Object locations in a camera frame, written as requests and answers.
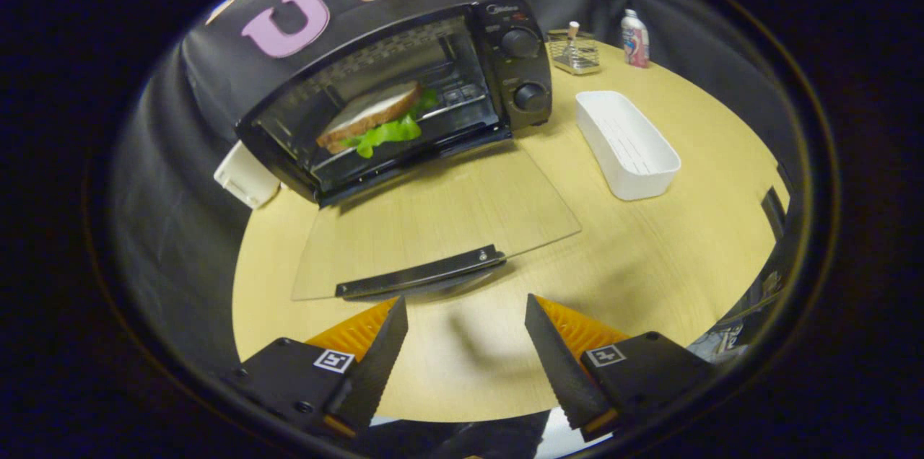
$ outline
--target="bread slice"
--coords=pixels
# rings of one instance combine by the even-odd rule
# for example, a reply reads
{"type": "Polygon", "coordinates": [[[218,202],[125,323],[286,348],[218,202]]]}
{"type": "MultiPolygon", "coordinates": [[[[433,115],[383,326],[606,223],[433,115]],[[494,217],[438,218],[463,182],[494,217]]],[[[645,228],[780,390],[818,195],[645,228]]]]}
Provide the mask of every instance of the bread slice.
{"type": "Polygon", "coordinates": [[[332,154],[346,150],[349,147],[340,142],[401,118],[419,100],[422,92],[420,83],[411,81],[356,97],[346,104],[315,141],[332,154]]]}

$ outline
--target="white tray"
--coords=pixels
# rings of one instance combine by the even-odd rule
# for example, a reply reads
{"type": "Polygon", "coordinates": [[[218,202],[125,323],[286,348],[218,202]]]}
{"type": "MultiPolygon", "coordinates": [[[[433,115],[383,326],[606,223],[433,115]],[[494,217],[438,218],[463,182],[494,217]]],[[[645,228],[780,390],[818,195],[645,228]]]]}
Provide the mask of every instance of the white tray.
{"type": "Polygon", "coordinates": [[[680,156],[671,144],[628,98],[615,91],[578,93],[577,127],[610,190],[620,199],[660,196],[680,170],[680,156]]]}

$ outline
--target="lettuce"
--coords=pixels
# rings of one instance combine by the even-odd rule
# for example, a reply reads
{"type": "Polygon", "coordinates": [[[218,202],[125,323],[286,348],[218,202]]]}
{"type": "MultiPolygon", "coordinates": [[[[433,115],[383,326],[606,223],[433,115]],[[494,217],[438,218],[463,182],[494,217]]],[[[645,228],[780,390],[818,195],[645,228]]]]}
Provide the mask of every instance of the lettuce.
{"type": "Polygon", "coordinates": [[[427,89],[420,95],[420,100],[416,101],[401,118],[373,127],[362,136],[349,138],[341,143],[347,147],[356,147],[356,153],[359,156],[369,159],[372,157],[373,147],[386,142],[406,142],[420,137],[420,126],[416,120],[421,114],[436,107],[438,103],[436,91],[427,89]]]}

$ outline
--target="sandwich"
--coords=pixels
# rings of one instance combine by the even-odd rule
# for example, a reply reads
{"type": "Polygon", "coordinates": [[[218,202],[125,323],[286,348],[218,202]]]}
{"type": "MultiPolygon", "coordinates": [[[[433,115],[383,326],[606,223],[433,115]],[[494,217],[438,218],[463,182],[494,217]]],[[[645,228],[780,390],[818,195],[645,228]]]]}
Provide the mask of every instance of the sandwich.
{"type": "Polygon", "coordinates": [[[417,120],[437,103],[436,91],[417,81],[367,93],[350,100],[315,141],[331,154],[355,147],[369,159],[373,147],[419,137],[417,120]]]}

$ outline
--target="table surface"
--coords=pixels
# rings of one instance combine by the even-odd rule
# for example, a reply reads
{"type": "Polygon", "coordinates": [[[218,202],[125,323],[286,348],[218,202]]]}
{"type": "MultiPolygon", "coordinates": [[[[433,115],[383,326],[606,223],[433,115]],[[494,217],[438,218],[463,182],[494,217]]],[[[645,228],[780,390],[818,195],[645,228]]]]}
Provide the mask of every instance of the table surface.
{"type": "MultiPolygon", "coordinates": [[[[773,186],[789,202],[769,149],[679,75],[628,66],[610,45],[600,55],[598,74],[552,68],[550,121],[515,133],[581,231],[518,256],[457,297],[410,302],[409,332],[377,415],[481,421],[557,406],[523,323],[529,292],[627,334],[660,331],[686,346],[757,277],[775,244],[760,201],[773,186]],[[575,94],[591,90],[628,97],[679,153],[682,167],[664,195],[626,202],[610,192],[575,124],[575,94]]],[[[291,300],[317,213],[283,189],[251,215],[232,299],[242,360],[274,338],[304,341],[369,307],[291,300]]]]}

